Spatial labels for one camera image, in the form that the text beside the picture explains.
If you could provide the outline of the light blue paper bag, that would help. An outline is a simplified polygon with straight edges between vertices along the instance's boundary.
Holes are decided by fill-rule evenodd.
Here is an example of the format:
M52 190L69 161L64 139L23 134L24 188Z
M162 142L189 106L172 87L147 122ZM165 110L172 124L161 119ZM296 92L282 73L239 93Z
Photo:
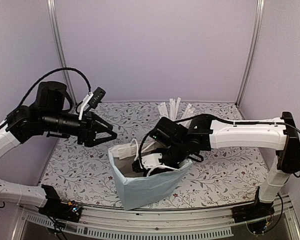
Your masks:
M138 149L136 139L108 149L115 188L126 211L155 203L171 195L193 164L190 159L185 159L179 164L179 169L168 169L167 172L159 174L152 172L150 176L143 176L143 173L132 170L132 163L137 161Z

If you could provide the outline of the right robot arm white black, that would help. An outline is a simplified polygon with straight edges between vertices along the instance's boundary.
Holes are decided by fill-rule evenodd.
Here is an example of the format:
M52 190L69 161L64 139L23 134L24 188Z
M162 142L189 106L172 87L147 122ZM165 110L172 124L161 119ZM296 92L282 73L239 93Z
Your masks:
M146 137L163 146L146 156L138 149L132 169L148 175L160 169L176 170L192 156L198 156L201 162L201 151L228 147L275 150L273 165L248 208L252 218L264 214L290 175L300 172L300 130L287 111L265 120L226 120L205 113L180 120L162 117Z

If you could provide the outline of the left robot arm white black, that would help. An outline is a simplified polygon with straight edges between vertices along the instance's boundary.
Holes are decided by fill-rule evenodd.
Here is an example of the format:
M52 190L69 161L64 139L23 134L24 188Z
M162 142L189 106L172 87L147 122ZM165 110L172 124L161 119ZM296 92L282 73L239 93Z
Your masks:
M44 80L61 71L79 74L89 89L78 104L77 113L71 113L74 104L67 86L58 81ZM56 68L40 77L0 123L0 158L32 137L43 134L48 138L76 137L79 145L89 148L115 140L117 133L113 126L92 112L106 92L100 87L95 91L90 89L87 77L73 67ZM60 217L65 207L74 205L73 201L62 202L52 186L27 186L3 180L0 180L0 201L46 209L53 217Z

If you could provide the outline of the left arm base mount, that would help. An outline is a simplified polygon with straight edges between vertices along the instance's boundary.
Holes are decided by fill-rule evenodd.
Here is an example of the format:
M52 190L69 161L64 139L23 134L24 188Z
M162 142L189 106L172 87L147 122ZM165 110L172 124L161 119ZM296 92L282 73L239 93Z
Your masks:
M43 207L38 208L38 212L47 217L74 223L79 222L82 210L82 206L74 200L64 203L60 200L48 199Z

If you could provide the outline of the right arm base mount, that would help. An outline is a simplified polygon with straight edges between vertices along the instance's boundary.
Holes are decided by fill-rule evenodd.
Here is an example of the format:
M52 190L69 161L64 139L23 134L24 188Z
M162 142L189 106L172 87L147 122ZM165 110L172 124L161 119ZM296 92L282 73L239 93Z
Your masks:
M271 203L251 203L231 209L235 223L252 221L247 229L254 235L264 234L273 220L275 210Z

